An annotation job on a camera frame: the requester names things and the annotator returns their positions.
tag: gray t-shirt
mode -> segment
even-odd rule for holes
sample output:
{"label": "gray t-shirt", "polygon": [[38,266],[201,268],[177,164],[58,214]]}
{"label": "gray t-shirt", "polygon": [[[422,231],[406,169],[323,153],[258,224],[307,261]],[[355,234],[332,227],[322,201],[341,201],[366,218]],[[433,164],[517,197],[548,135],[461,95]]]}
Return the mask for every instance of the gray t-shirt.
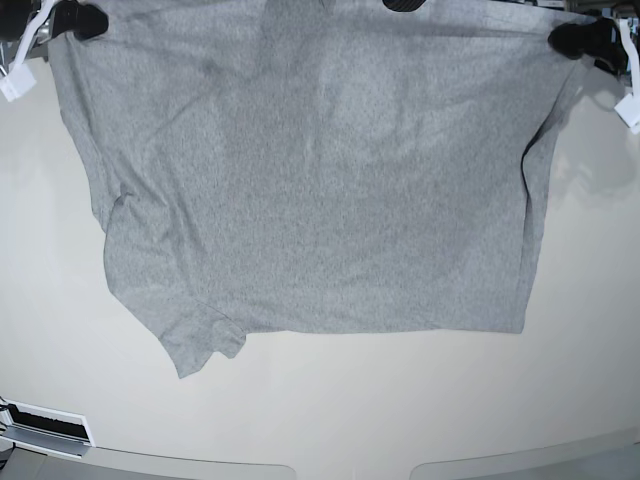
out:
{"label": "gray t-shirt", "polygon": [[567,14],[486,0],[99,0],[54,40],[113,294],[183,377],[252,332],[522,331]]}

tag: black clamp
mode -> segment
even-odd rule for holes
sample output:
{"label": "black clamp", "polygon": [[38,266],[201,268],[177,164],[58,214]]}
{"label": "black clamp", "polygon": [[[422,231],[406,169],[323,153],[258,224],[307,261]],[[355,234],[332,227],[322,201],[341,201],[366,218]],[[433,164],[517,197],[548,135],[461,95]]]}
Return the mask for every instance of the black clamp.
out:
{"label": "black clamp", "polygon": [[599,18],[587,25],[565,23],[549,35],[549,45],[571,60],[588,55],[596,66],[616,77],[627,71],[629,57],[620,40],[620,30],[614,20]]}

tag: hanging shirt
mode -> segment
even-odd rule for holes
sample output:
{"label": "hanging shirt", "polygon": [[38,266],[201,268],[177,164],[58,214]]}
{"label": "hanging shirt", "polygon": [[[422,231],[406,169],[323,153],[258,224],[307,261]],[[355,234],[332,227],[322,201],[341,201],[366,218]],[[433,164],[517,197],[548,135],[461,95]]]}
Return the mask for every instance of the hanging shirt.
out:
{"label": "hanging shirt", "polygon": [[253,332],[519,333],[568,14],[486,0],[101,0],[50,45],[112,293],[178,374]]}

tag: heather gray fabric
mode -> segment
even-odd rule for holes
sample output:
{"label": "heather gray fabric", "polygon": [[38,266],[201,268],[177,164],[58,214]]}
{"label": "heather gray fabric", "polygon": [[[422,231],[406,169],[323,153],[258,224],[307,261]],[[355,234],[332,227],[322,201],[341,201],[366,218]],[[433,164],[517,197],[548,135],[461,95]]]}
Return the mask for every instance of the heather gray fabric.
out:
{"label": "heather gray fabric", "polygon": [[586,70],[547,46],[566,14],[97,3],[107,35],[50,48],[62,115],[109,287],[181,377],[251,332],[522,330]]}

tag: white tag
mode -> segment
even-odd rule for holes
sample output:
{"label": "white tag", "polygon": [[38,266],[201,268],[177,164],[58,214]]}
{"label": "white tag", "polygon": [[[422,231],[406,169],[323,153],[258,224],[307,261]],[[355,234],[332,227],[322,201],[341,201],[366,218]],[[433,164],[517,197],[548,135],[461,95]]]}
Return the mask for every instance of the white tag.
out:
{"label": "white tag", "polygon": [[0,78],[0,90],[10,102],[24,96],[35,84],[36,79],[31,69],[24,63],[16,66],[6,77]]}

